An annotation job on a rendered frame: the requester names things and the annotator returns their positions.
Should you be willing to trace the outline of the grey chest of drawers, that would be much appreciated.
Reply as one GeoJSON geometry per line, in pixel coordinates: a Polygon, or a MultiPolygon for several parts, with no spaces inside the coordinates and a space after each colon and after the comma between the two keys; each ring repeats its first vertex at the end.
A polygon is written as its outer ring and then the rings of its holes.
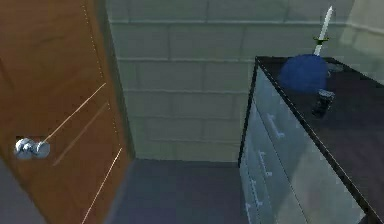
{"type": "Polygon", "coordinates": [[[247,224],[384,224],[384,85],[335,59],[318,96],[281,86],[283,57],[254,62],[238,166],[247,224]]]}

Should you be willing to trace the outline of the brown wooden room door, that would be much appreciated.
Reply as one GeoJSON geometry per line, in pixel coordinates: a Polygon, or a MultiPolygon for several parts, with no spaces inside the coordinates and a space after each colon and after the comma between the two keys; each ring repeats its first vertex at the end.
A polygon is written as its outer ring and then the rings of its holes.
{"type": "Polygon", "coordinates": [[[106,0],[0,0],[0,224],[110,224],[131,161],[106,0]],[[18,159],[23,138],[50,144],[18,159]]]}

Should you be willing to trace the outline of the small black and silver object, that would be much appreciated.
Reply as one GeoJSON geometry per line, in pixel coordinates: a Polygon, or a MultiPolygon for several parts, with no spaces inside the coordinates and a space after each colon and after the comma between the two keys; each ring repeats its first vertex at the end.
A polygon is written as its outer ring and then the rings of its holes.
{"type": "Polygon", "coordinates": [[[323,118],[330,108],[334,97],[334,92],[320,89],[317,94],[316,103],[312,109],[312,114],[316,118],[323,118]]]}

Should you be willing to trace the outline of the blue ball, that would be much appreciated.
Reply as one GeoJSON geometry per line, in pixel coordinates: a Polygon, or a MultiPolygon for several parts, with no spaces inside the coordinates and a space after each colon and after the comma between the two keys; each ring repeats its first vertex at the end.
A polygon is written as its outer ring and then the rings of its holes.
{"type": "Polygon", "coordinates": [[[278,75],[279,84],[291,90],[316,93],[326,87],[328,67],[326,61],[314,54],[289,58],[278,75]]]}

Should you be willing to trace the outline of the silver round door knob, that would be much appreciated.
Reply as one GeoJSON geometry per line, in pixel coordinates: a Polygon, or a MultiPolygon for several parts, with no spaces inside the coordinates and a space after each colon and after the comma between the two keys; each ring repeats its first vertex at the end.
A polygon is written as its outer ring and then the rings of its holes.
{"type": "Polygon", "coordinates": [[[46,158],[50,153],[50,144],[45,141],[35,142],[29,138],[23,138],[15,143],[14,155],[21,160],[32,158],[46,158]]]}

